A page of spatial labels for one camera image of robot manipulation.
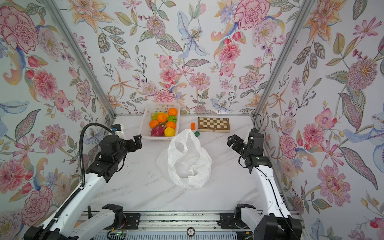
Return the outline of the pink dragon fruit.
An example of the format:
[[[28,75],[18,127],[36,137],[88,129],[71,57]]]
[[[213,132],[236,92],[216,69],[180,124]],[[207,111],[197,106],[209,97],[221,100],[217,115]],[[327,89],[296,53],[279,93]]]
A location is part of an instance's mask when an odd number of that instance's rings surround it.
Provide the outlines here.
[[[162,125],[157,125],[151,130],[151,137],[163,137],[165,128]]]

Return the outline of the green pepper fruit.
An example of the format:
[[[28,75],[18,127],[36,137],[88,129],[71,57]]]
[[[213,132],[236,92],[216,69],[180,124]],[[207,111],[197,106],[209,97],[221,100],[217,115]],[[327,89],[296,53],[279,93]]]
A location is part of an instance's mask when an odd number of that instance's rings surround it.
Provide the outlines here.
[[[152,119],[152,120],[156,120],[157,117],[158,117],[158,115],[159,115],[159,113],[153,113],[153,114],[151,115],[151,119]]]

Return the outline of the yellow lemon fruit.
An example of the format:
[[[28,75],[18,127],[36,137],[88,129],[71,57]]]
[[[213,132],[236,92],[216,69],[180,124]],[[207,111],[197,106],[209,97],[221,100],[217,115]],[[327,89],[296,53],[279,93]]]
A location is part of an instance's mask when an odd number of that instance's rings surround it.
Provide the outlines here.
[[[164,130],[164,136],[165,137],[174,137],[176,134],[176,131],[174,128],[168,127]]]

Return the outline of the green apple fruit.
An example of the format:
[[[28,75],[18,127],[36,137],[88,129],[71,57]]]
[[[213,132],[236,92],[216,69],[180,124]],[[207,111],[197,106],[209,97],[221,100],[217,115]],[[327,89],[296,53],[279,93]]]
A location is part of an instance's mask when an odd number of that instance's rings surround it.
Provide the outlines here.
[[[167,121],[177,123],[177,117],[173,115],[169,115]]]

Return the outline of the white translucent plastic bag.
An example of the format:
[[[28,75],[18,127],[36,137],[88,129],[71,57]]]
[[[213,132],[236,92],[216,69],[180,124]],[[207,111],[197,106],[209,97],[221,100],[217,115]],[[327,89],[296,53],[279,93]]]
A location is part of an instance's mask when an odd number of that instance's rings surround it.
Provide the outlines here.
[[[211,176],[213,160],[192,130],[173,137],[157,158],[162,176],[184,189],[200,189]]]

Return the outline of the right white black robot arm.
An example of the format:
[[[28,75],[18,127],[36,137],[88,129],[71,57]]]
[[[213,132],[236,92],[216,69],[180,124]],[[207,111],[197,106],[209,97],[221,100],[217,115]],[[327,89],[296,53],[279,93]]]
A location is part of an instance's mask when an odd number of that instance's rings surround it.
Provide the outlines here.
[[[274,178],[272,162],[264,156],[264,135],[251,129],[246,140],[237,135],[228,137],[227,145],[237,152],[241,167],[256,180],[262,200],[262,209],[253,205],[237,204],[234,224],[253,232],[254,240],[299,240],[303,226],[287,209]]]

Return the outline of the white perforated plastic basket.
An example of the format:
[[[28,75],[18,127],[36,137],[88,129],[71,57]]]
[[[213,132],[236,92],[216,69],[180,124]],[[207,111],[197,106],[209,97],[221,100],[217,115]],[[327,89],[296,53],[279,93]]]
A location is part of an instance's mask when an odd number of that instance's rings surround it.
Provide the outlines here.
[[[139,134],[148,141],[170,141],[179,133],[180,113],[178,103],[147,104]]]

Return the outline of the wooden chessboard box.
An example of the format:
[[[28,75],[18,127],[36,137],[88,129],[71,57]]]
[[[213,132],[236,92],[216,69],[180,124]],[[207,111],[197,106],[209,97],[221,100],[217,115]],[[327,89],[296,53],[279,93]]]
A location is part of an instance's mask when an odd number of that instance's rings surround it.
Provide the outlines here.
[[[209,133],[230,133],[230,121],[228,118],[198,118],[198,131]]]

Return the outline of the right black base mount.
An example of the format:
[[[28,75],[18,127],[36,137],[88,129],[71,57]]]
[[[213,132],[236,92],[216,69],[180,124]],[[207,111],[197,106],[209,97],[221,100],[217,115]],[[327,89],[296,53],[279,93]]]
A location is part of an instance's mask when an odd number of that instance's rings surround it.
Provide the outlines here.
[[[249,204],[237,204],[233,213],[220,213],[220,219],[217,222],[221,229],[234,230],[234,229],[248,229],[248,226],[241,220],[241,210],[243,208],[250,208],[255,210],[256,207]]]

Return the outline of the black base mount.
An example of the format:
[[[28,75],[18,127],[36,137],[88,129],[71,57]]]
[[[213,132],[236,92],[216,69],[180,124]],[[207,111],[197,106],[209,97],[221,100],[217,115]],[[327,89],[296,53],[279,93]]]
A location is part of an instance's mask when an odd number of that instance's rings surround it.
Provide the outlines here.
[[[118,222],[117,224],[113,224],[112,226],[108,226],[104,228],[104,230],[112,230],[114,229],[124,229],[124,230],[137,230],[139,228],[140,217],[139,213],[124,213],[125,217],[123,220]]]
[[[250,208],[255,210],[256,207],[249,204],[237,204],[233,213],[220,213],[220,219],[217,222],[221,229],[234,230],[234,229],[248,229],[248,226],[241,220],[241,210],[243,208]]]

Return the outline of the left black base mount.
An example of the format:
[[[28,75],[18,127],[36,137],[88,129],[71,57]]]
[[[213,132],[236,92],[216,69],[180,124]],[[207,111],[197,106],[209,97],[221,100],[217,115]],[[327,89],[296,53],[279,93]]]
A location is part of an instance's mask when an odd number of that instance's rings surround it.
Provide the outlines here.
[[[140,217],[139,213],[124,213],[125,217],[123,220],[118,222],[117,224],[113,224],[112,226],[108,226],[104,228],[104,230],[112,230],[114,229],[124,229],[124,230],[137,230],[139,228]]]

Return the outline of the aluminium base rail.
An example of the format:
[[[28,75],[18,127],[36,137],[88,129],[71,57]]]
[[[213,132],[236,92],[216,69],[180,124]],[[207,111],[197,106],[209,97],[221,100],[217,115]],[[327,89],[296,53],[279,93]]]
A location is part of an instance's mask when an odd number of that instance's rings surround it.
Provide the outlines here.
[[[141,214],[139,231],[181,231],[187,239],[196,239],[199,231],[221,229],[217,222],[219,212],[185,212],[185,213],[139,213]]]

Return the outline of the right aluminium corner post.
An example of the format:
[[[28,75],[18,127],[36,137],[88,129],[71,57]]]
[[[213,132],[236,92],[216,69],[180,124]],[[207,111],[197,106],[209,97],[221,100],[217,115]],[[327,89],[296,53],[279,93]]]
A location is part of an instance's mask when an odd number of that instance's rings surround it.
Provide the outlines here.
[[[265,84],[262,84],[262,95],[259,100],[258,105],[255,108],[253,117],[254,120],[259,119],[261,120],[262,117],[262,109],[264,105],[266,104],[266,101],[269,97],[269,94],[278,78],[278,75],[280,74],[283,67],[286,65],[287,58],[289,57],[293,46],[299,36],[300,31],[302,30],[304,26],[304,22],[307,19],[307,17],[310,14],[311,8],[315,1],[303,1],[301,7],[298,10],[298,13],[296,14],[296,18],[294,21],[294,24],[291,28],[290,35],[286,40],[286,43],[283,45],[283,48],[280,52],[280,55],[277,57],[277,61],[275,64],[275,67],[272,70],[271,76],[268,78],[268,80],[265,82]]]

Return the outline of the aluminium corner post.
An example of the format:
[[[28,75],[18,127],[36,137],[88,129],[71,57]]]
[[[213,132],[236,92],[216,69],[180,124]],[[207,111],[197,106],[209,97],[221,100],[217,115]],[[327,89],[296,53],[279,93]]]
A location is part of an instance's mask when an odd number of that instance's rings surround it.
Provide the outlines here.
[[[96,94],[98,95],[102,105],[104,106],[104,109],[109,114],[112,123],[116,119],[116,112],[112,108],[112,105],[110,104],[107,95],[104,93],[97,76],[93,72],[91,66],[89,65],[86,57],[84,56],[81,47],[77,43],[73,32],[70,30],[68,24],[66,23],[63,15],[61,14],[57,4],[55,1],[47,1],[42,0],[43,5],[47,9],[47,12],[50,14],[51,18],[53,19],[53,22],[57,25],[58,30],[63,35],[63,38],[67,41],[69,44],[69,47],[74,53],[74,57],[77,60],[78,64],[82,68],[82,70],[85,72],[86,76],[88,77],[93,89],[95,90]]]
[[[315,1],[303,1],[301,7],[298,10],[298,13],[296,14],[296,18],[294,21],[294,24],[291,28],[290,35],[286,40],[286,43],[283,45],[283,48],[280,52],[280,55],[277,57],[277,61],[275,64],[275,67],[272,70],[271,76],[268,78],[268,80],[265,82],[265,84],[262,84],[262,95],[259,100],[258,105],[255,108],[253,117],[254,120],[259,119],[261,120],[262,117],[262,109],[264,105],[266,104],[266,101],[269,97],[269,94],[278,78],[278,75],[280,74],[283,67],[286,65],[287,58],[289,57],[293,46],[299,36],[300,31],[302,30],[304,26],[304,22],[307,19],[307,17],[310,14],[311,8]]]

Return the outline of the left aluminium corner post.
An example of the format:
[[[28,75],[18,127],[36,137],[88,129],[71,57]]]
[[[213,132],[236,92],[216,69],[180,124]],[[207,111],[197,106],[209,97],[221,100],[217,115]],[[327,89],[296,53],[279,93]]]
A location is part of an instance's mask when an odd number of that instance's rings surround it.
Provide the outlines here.
[[[112,123],[116,119],[116,112],[112,108],[112,105],[110,104],[107,95],[104,93],[97,76],[93,72],[91,66],[89,65],[86,57],[84,56],[81,47],[77,43],[73,32],[70,30],[68,24],[66,23],[63,15],[61,14],[57,4],[55,1],[47,1],[42,0],[43,5],[47,9],[47,12],[50,14],[51,18],[53,19],[53,22],[57,25],[58,30],[63,35],[63,38],[67,41],[69,44],[69,47],[74,53],[74,57],[77,60],[78,64],[82,68],[82,70],[85,72],[86,76],[88,77],[93,89],[95,90],[96,94],[98,95],[102,105],[104,106],[104,109],[109,114]]]

